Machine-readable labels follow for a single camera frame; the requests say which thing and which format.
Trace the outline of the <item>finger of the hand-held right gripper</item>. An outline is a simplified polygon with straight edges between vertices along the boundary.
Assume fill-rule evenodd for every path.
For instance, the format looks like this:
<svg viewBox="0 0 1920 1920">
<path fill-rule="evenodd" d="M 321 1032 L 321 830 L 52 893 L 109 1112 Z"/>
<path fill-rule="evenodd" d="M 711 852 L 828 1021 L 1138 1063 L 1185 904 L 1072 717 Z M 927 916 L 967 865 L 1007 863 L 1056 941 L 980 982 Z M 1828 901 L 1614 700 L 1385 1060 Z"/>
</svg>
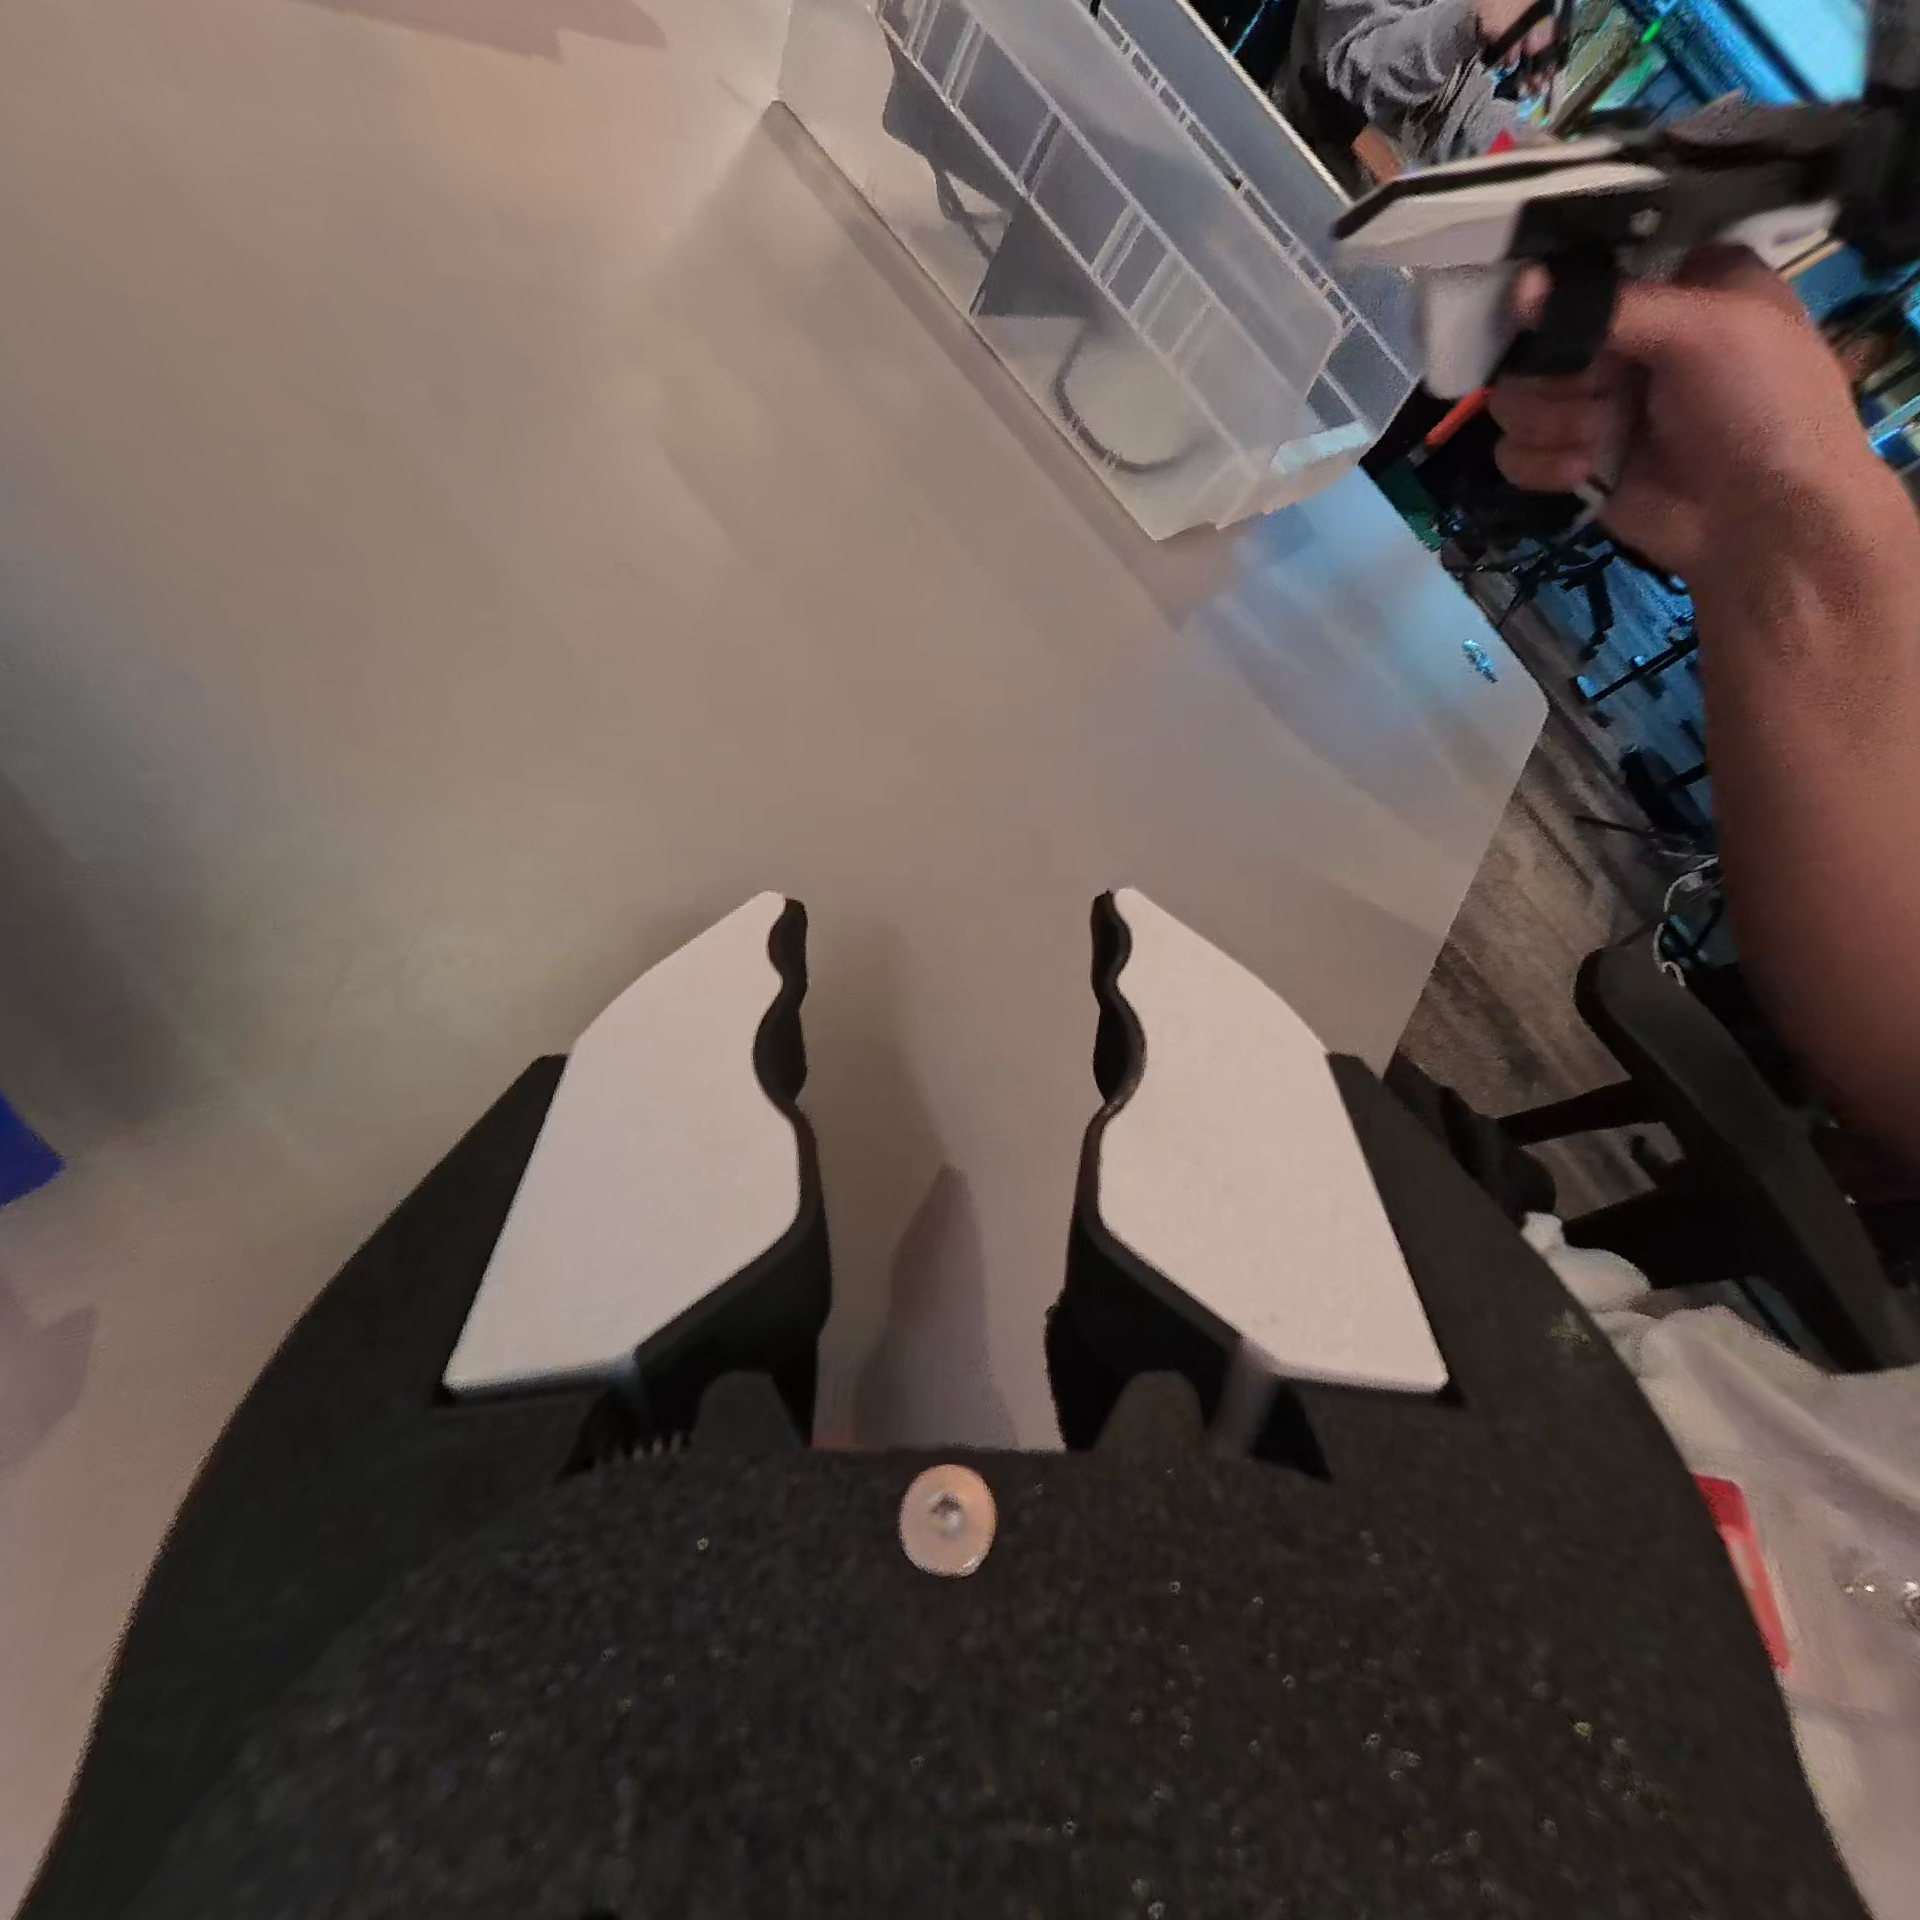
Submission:
<svg viewBox="0 0 1920 1920">
<path fill-rule="evenodd" d="M 1406 169 L 1382 181 L 1375 190 L 1465 190 L 1498 179 L 1560 173 L 1572 167 L 1620 158 L 1629 158 L 1629 144 L 1618 136 L 1540 140 L 1462 159 Z"/>
<path fill-rule="evenodd" d="M 1465 190 L 1373 190 L 1333 227 L 1334 263 L 1440 272 L 1614 256 L 1655 231 L 1665 169 L 1639 150 Z"/>
</svg>

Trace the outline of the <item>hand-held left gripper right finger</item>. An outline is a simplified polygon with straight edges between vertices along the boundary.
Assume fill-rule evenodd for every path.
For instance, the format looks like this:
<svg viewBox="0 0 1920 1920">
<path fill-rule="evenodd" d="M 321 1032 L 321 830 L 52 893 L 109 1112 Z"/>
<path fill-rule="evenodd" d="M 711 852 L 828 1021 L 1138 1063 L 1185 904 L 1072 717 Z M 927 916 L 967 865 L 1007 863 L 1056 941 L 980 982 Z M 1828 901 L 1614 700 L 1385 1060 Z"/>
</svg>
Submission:
<svg viewBox="0 0 1920 1920">
<path fill-rule="evenodd" d="M 1098 1375 L 1448 1385 L 1334 1060 L 1136 887 L 1092 901 L 1094 1115 L 1058 1320 Z"/>
</svg>

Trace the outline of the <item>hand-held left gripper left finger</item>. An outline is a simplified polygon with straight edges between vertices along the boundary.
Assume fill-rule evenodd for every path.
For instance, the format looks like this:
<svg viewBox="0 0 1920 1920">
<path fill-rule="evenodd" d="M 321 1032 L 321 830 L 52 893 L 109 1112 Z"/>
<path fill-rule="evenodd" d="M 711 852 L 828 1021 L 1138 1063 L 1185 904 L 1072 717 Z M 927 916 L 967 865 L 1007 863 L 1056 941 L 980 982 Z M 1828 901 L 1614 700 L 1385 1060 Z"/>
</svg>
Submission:
<svg viewBox="0 0 1920 1920">
<path fill-rule="evenodd" d="M 701 1396 L 732 1372 L 814 1396 L 830 1239 L 800 1109 L 807 934 L 801 901 L 759 893 L 586 1021 L 449 1349 L 449 1396 Z"/>
</svg>

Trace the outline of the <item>clear plastic bin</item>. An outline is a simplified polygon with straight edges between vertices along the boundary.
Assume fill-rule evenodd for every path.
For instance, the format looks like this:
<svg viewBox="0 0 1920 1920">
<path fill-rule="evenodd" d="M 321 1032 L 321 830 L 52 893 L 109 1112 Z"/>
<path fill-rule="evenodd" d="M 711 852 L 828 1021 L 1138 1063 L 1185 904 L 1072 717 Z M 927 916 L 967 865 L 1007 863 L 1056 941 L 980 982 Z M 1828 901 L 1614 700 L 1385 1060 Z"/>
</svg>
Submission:
<svg viewBox="0 0 1920 1920">
<path fill-rule="evenodd" d="M 1146 540 L 1317 495 L 1420 381 L 1406 275 L 1336 268 L 1348 196 L 1185 5 L 794 3 L 777 97 Z M 1022 203 L 1085 319 L 970 319 Z"/>
</svg>

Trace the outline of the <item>person's right forearm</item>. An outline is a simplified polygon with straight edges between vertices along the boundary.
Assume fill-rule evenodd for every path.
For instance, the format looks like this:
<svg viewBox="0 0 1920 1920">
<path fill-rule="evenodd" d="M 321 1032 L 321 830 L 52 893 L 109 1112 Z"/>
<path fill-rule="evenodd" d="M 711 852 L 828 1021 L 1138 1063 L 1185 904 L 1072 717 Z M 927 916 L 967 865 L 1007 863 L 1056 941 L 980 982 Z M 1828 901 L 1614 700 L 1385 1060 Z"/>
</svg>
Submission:
<svg viewBox="0 0 1920 1920">
<path fill-rule="evenodd" d="M 1916 1163 L 1916 511 L 1857 444 L 1665 453 L 1735 934 L 1853 1129 Z"/>
</svg>

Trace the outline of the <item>grey desk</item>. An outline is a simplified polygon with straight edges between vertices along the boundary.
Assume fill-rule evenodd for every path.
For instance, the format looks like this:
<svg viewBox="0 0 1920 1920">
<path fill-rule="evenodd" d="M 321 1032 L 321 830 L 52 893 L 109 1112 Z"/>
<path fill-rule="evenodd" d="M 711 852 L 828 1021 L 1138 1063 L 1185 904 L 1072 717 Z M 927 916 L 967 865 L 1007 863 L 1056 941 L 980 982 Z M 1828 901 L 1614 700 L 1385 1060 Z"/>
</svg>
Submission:
<svg viewBox="0 0 1920 1920">
<path fill-rule="evenodd" d="M 232 1406 L 658 956 L 807 904 L 823 1440 L 1048 1446 L 1089 901 L 1381 1067 L 1542 731 L 1359 471 L 1142 540 L 783 21 L 4 5 L 4 1915 Z"/>
</svg>

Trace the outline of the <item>person's right hand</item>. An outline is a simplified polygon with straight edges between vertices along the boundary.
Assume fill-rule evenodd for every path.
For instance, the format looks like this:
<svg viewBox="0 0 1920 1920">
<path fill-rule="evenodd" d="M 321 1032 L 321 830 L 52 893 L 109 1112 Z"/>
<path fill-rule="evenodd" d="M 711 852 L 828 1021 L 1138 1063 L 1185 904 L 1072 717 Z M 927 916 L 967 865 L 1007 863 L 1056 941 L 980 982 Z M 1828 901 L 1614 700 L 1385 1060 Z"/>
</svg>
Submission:
<svg viewBox="0 0 1920 1920">
<path fill-rule="evenodd" d="M 1746 247 L 1629 281 L 1588 367 L 1502 373 L 1489 413 L 1505 479 L 1597 488 L 1599 523 L 1688 584 L 1834 523 L 1876 471 L 1837 358 Z"/>
</svg>

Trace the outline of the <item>black office chair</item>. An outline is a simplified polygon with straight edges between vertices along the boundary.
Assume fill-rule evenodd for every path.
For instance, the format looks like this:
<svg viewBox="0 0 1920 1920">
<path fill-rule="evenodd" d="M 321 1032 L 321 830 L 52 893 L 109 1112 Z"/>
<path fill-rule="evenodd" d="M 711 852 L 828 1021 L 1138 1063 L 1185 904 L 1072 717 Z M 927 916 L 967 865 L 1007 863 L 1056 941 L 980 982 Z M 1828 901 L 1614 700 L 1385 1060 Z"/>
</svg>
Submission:
<svg viewBox="0 0 1920 1920">
<path fill-rule="evenodd" d="M 1498 1120 L 1401 1055 L 1385 1083 L 1511 1217 L 1546 1197 L 1533 1144 L 1663 1126 L 1677 1159 L 1650 1188 L 1560 1221 L 1567 1245 L 1618 1256 L 1655 1288 L 1736 1288 L 1766 1333 L 1831 1369 L 1916 1365 L 1916 1288 L 1887 1276 L 1807 1126 L 1726 1027 L 1631 943 L 1593 950 L 1572 1004 L 1622 1078 Z"/>
</svg>

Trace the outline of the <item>person's white shirt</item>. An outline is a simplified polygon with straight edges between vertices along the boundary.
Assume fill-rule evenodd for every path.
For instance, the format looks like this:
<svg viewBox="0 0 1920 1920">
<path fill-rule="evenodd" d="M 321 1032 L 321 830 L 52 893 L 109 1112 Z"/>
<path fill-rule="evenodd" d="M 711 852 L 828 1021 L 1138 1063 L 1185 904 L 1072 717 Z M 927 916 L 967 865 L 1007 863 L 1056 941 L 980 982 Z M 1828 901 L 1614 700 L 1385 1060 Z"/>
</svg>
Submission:
<svg viewBox="0 0 1920 1920">
<path fill-rule="evenodd" d="M 1917 1915 L 1917 1369 L 1833 1374 L 1703 1288 L 1655 1288 L 1528 1213 L 1695 1475 L 1743 1487 L 1792 1636 L 1798 1759 L 1871 1915 Z"/>
</svg>

